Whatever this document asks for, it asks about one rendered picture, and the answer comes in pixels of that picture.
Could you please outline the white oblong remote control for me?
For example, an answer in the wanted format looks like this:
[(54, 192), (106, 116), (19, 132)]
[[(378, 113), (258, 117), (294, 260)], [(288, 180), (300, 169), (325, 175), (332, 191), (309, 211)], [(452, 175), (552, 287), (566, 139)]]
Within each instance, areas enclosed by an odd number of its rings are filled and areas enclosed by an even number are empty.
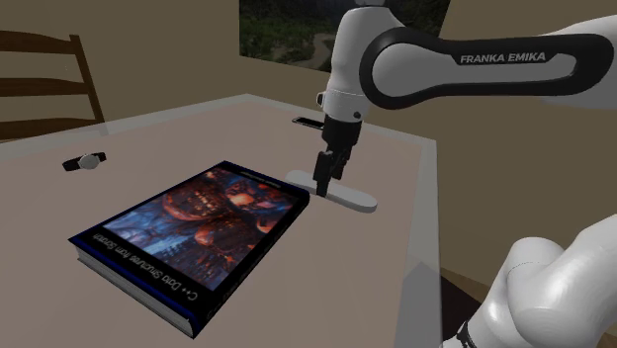
[[(316, 195), (316, 182), (312, 174), (302, 170), (292, 170), (287, 173), (285, 181), (301, 187)], [(378, 207), (378, 201), (371, 195), (340, 185), (331, 181), (328, 185), (325, 199), (360, 213), (373, 213)]]

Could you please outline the landscape wall picture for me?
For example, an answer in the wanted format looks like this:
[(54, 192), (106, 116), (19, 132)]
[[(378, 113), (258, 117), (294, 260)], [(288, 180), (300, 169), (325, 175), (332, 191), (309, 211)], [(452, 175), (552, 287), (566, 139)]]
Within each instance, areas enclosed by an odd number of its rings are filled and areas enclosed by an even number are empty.
[[(239, 0), (239, 53), (328, 72), (342, 16), (364, 0)], [(408, 27), (440, 34), (451, 0), (382, 0)]]

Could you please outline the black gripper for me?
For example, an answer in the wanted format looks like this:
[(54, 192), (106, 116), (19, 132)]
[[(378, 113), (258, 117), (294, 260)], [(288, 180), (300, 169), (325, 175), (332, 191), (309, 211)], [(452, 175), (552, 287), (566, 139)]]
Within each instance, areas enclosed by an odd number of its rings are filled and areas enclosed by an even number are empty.
[[(350, 159), (350, 150), (358, 142), (361, 127), (361, 122), (348, 123), (325, 115), (321, 138), (326, 142), (327, 150), (318, 154), (312, 176), (316, 183), (315, 191), (319, 196), (327, 195), (331, 177), (336, 180), (342, 178), (343, 170)], [(333, 151), (338, 152), (336, 160)]]

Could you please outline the dark wooden chair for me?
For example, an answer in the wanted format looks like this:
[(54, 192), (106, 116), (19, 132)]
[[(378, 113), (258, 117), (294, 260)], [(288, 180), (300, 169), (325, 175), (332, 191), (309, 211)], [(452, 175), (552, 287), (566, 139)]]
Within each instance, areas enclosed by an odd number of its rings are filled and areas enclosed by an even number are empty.
[(0, 78), (0, 98), (86, 95), (94, 119), (52, 118), (0, 122), (0, 140), (40, 136), (103, 124), (105, 118), (94, 86), (81, 38), (62, 40), (40, 34), (0, 31), (0, 52), (73, 55), (82, 81), (56, 78)]

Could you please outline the dark blue hardcover book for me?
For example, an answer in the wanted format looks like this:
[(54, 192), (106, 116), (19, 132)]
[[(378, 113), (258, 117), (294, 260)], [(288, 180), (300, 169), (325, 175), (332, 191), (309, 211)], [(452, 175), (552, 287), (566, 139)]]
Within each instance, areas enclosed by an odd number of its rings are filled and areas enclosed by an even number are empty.
[(223, 161), (69, 241), (80, 262), (194, 338), (309, 198)]

